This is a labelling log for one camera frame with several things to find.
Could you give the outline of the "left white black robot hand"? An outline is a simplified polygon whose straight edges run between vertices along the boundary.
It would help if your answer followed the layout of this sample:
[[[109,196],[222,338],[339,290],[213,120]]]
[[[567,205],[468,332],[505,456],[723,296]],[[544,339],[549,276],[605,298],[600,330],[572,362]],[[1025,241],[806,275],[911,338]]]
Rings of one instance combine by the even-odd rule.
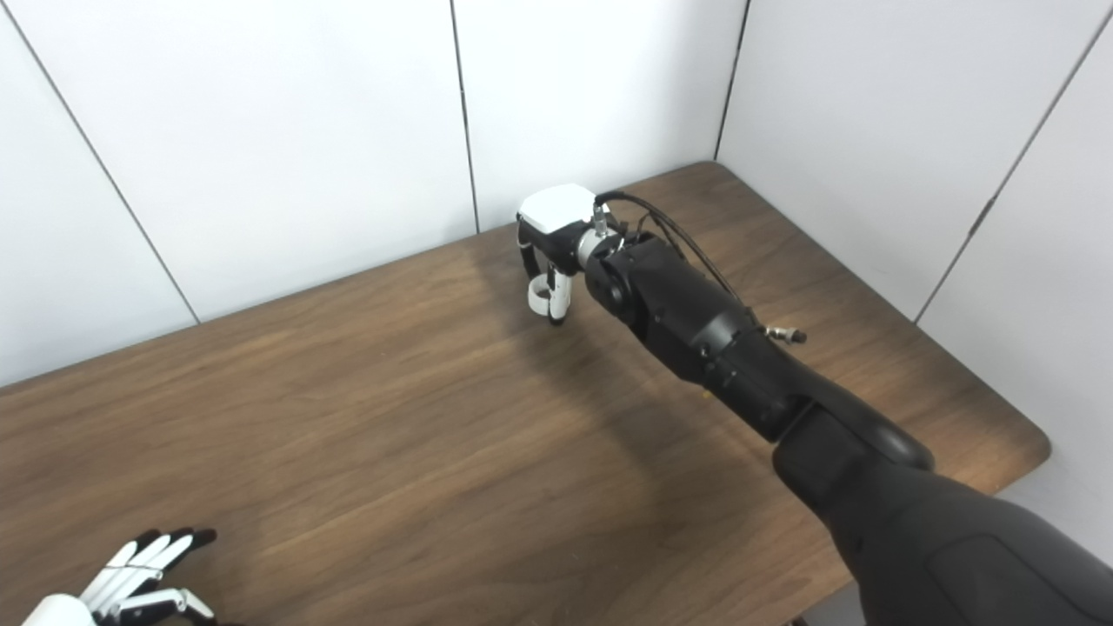
[[[162,588],[164,575],[218,538],[214,529],[148,529],[125,542],[78,595],[45,596],[24,625],[159,625],[173,618],[218,625],[215,610],[187,588]]]

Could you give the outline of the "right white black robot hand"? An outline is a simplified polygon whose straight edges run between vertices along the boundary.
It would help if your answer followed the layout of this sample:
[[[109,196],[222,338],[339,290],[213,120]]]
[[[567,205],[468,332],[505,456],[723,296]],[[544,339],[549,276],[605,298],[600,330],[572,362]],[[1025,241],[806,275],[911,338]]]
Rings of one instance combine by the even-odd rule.
[[[518,254],[528,282],[526,301],[549,324],[563,324],[571,306],[572,281],[584,273],[591,254],[619,235],[619,222],[605,203],[577,183],[529,195],[518,207]]]

